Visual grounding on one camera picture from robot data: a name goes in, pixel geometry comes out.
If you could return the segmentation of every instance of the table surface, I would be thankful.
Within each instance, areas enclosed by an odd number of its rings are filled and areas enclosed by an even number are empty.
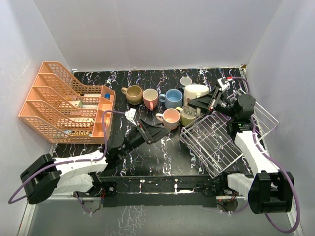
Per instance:
[[[240,76],[239,68],[210,68],[210,69],[177,69],[177,70],[135,70],[135,71],[102,71],[77,72],[74,76],[85,85],[106,85],[116,92],[116,111],[127,111],[130,108],[137,110],[137,118],[142,118],[152,124],[158,124],[156,113],[166,110],[164,105],[158,103],[151,112],[143,103],[130,105],[122,94],[122,87],[139,85],[143,90],[156,89],[159,93],[166,93],[169,89],[178,89],[179,80],[188,76],[197,84],[213,88],[216,80],[222,76]],[[232,94],[239,88],[244,89],[242,82],[233,81],[228,90]],[[114,115],[112,131],[120,130],[126,134],[133,125],[123,116]],[[185,144],[180,142],[181,127],[173,130],[155,144],[149,146],[142,144],[115,169],[102,173],[102,176],[189,176],[207,175],[205,167]],[[57,144],[53,150],[54,157],[70,157],[91,153],[100,149],[102,145],[87,144]],[[240,158],[228,170],[239,170],[250,173],[250,168],[244,158]]]

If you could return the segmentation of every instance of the metal wire rack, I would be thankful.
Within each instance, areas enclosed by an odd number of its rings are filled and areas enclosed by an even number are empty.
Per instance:
[[[241,89],[228,98],[235,101],[245,92]],[[252,116],[256,124],[258,139],[263,139],[279,122],[262,106],[256,103]],[[209,175],[214,178],[243,156],[226,132],[226,122],[229,120],[220,113],[213,112],[209,116],[196,119],[190,125],[183,127],[180,140],[200,159]]]

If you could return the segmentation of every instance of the peach storage rack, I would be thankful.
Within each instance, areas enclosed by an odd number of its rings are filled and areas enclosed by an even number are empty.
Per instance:
[[[84,97],[99,94],[100,97]],[[50,143],[103,144],[102,114],[113,110],[116,94],[106,86],[86,86],[79,82],[61,63],[43,62],[33,86],[19,113],[37,133]],[[97,109],[80,109],[69,101],[81,100],[83,104],[97,105]],[[70,118],[93,118],[94,122],[75,122]],[[113,114],[106,113],[105,129],[109,138]],[[64,130],[88,131],[88,135],[70,135]]]

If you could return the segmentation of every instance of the yellow-green mug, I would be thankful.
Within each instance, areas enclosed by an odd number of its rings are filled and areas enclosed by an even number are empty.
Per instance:
[[[190,123],[192,123],[197,117],[192,117],[187,115],[185,112],[183,112],[183,108],[177,107],[176,110],[180,111],[181,113],[181,124],[182,126],[187,126]]]

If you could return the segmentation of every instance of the mug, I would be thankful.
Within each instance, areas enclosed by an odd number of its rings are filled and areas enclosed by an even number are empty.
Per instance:
[[[190,106],[188,106],[188,102],[191,99],[199,98],[204,95],[207,95],[209,92],[209,88],[205,85],[188,85],[184,89],[184,107],[186,113],[189,116],[200,116],[200,109],[196,110]]]
[[[160,94],[158,100],[164,103],[167,109],[181,107],[183,104],[183,95],[177,89],[170,89],[166,94]]]
[[[142,102],[143,91],[138,85],[122,88],[122,93],[126,95],[127,101],[132,105],[138,105]]]
[[[170,108],[167,109],[163,114],[157,113],[156,118],[163,122],[165,127],[173,130],[177,128],[181,115],[176,109]]]
[[[185,87],[187,85],[191,85],[192,80],[191,78],[184,76],[179,80],[179,83],[181,83],[181,85]]]
[[[152,88],[146,89],[143,92],[143,102],[150,111],[153,111],[158,104],[158,92]]]
[[[176,110],[181,112],[181,124],[183,126],[189,125],[190,123],[192,123],[197,118],[197,117],[192,117],[192,116],[187,115],[185,113],[186,107],[184,107],[184,108],[177,107]]]

